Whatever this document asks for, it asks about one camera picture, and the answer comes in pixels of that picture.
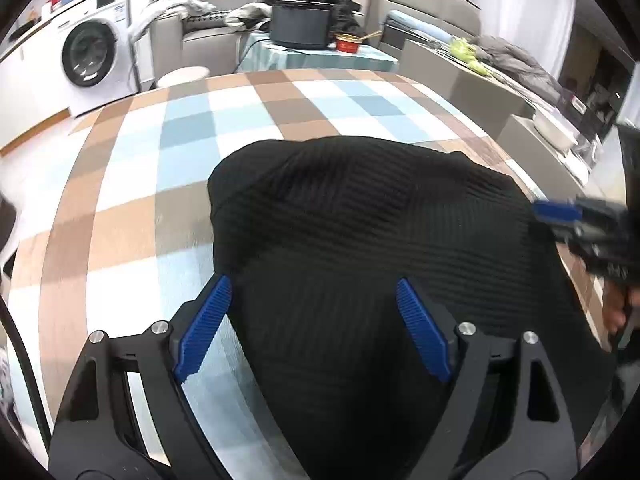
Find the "person's right hand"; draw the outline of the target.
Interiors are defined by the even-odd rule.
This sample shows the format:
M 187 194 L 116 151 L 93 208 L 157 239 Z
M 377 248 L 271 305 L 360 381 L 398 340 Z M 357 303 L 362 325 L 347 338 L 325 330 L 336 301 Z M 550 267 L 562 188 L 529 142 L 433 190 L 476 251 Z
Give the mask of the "person's right hand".
M 639 325 L 629 317 L 639 311 L 639 287 L 625 287 L 606 281 L 603 289 L 603 324 L 608 332 L 608 342 L 612 350 L 617 350 L 621 342 L 629 342 L 631 334 Z

